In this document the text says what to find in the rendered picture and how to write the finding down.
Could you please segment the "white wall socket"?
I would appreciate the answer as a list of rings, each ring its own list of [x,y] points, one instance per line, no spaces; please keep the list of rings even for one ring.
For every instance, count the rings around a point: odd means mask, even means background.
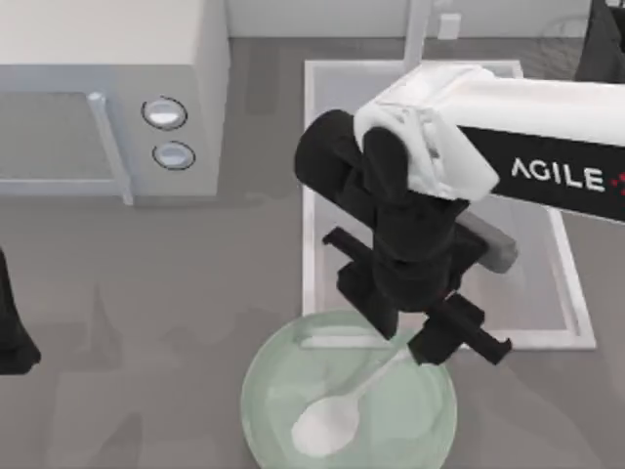
[[[460,35],[462,16],[459,13],[444,13],[439,16],[437,39],[456,40]]]

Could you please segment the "small microwave knob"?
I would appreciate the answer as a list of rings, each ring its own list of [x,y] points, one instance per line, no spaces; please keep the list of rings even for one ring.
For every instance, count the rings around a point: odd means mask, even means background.
[[[152,159],[162,168],[169,171],[185,171],[196,160],[195,152],[188,145],[171,141],[155,146],[151,152]]]

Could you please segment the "white spoon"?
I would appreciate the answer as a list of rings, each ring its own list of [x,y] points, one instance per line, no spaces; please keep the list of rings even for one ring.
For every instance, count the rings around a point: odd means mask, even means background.
[[[393,365],[408,357],[406,348],[390,351],[360,369],[344,385],[311,402],[292,425],[290,436],[296,451],[325,458],[346,448],[355,439],[361,422],[360,402]]]

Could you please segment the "pale grey rounded box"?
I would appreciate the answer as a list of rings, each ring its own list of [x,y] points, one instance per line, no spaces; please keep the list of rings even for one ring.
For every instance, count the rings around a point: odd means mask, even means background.
[[[506,274],[519,256],[517,242],[491,223],[472,212],[464,212],[458,223],[486,243],[478,263],[494,274]]]

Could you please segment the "microwave glass door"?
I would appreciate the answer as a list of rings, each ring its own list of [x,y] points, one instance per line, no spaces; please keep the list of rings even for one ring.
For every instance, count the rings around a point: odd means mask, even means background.
[[[84,93],[0,92],[0,196],[116,196]]]

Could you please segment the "pale green glass bowl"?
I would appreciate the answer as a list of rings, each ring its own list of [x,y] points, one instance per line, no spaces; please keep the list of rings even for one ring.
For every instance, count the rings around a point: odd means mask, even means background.
[[[300,316],[275,332],[241,390],[241,424],[260,468],[443,469],[457,430],[455,389],[444,366],[418,364],[407,349],[359,400],[359,425],[344,448],[316,456],[293,442],[308,405],[355,388],[393,345],[346,310]]]

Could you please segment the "large microwave knob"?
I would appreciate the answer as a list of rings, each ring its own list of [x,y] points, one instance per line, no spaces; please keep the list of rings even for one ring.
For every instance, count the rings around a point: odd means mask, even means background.
[[[162,131],[181,128],[188,120],[185,106],[173,98],[164,96],[143,102],[141,114],[148,125]]]

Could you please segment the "pale microwave oven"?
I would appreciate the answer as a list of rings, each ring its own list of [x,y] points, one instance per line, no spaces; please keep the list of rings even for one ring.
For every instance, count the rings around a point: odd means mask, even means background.
[[[103,93],[134,203],[217,193],[229,66],[225,0],[0,0],[0,92]],[[144,121],[161,96],[187,109],[181,128]],[[189,169],[152,159],[171,141],[195,152]]]

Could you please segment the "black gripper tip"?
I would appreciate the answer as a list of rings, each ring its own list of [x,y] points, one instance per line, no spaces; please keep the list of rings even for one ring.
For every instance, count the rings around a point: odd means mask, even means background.
[[[0,248],[0,376],[28,374],[41,352],[21,321],[4,251]]]

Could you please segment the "dark upright block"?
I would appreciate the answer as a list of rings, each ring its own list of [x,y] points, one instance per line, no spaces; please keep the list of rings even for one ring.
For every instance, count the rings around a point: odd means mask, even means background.
[[[625,6],[591,0],[574,80],[625,84]]]

